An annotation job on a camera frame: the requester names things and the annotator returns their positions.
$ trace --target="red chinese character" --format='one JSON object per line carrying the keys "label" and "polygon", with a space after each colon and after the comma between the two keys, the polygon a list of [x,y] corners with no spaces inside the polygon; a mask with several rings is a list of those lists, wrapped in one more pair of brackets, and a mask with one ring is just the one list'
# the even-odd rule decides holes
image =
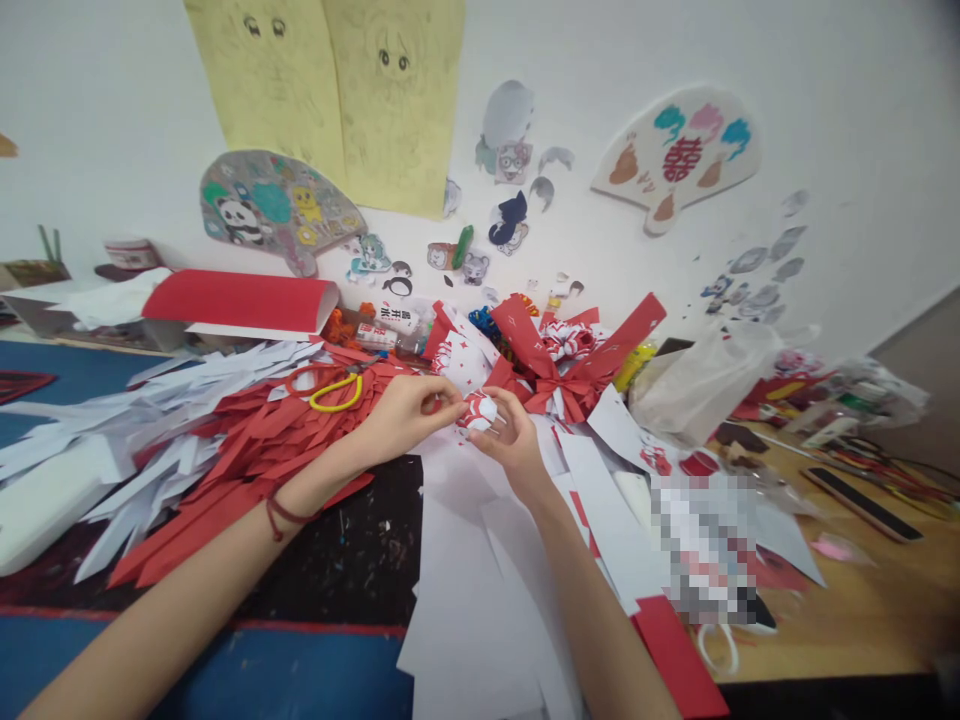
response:
{"label": "red chinese character", "polygon": [[667,182],[680,182],[693,170],[703,157],[700,138],[680,138],[663,158],[663,177]]}

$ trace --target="red string bracelet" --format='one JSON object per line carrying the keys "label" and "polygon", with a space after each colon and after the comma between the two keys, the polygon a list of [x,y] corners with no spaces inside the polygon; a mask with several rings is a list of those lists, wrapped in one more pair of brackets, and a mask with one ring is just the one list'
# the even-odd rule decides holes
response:
{"label": "red string bracelet", "polygon": [[280,528],[277,527],[277,521],[273,517],[274,512],[276,512],[277,515],[282,517],[284,520],[296,523],[297,525],[306,525],[307,523],[311,523],[319,518],[321,513],[323,513],[323,509],[321,509],[320,512],[316,513],[315,515],[294,515],[292,512],[283,507],[283,505],[277,502],[277,491],[279,490],[279,487],[275,487],[273,492],[267,496],[267,517],[270,518],[270,527],[273,528],[273,539],[275,542],[280,542],[283,540],[283,533],[280,532]]}

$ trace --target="panda drawing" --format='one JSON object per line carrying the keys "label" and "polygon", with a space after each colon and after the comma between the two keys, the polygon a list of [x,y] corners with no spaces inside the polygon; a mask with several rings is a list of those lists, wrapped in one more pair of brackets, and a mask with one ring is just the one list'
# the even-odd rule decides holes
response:
{"label": "panda drawing", "polygon": [[263,245],[263,229],[250,203],[221,197],[217,198],[217,211],[223,218],[230,242],[236,245]]}

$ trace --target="blue table surface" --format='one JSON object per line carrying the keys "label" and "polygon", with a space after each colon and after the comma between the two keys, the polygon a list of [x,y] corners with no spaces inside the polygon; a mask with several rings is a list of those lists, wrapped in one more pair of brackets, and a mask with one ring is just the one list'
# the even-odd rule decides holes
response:
{"label": "blue table surface", "polygon": [[[61,405],[122,392],[132,375],[163,360],[0,342],[0,370],[58,376],[22,399]],[[41,422],[0,414],[0,447]],[[0,617],[0,718],[15,717],[105,626],[73,618]],[[225,630],[153,717],[409,718],[413,678],[396,669],[400,646],[400,640],[380,636]]]}

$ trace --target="yellow poster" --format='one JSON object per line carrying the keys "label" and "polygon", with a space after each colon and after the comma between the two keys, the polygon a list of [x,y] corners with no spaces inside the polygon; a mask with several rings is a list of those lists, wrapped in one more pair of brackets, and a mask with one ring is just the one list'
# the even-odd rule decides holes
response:
{"label": "yellow poster", "polygon": [[337,63],[347,195],[439,219],[463,0],[323,0]]}
{"label": "yellow poster", "polygon": [[345,188],[336,65],[321,0],[184,4],[227,146],[303,160]]}

